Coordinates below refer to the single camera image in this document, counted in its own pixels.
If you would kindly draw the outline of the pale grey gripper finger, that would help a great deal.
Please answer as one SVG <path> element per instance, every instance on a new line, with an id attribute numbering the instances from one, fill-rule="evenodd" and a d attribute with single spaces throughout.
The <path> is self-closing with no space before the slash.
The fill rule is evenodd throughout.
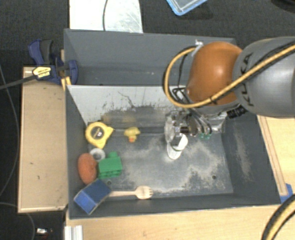
<path id="1" fill-rule="evenodd" d="M 181 134 L 172 134 L 166 137 L 166 150 L 167 155 L 170 159 L 176 160 L 182 153 L 180 142 L 182 140 Z"/>
<path id="2" fill-rule="evenodd" d="M 176 151 L 183 151 L 185 149 L 185 147 L 188 144 L 188 137 L 183 134 L 182 136 L 180 136 L 175 144 L 175 150 Z"/>

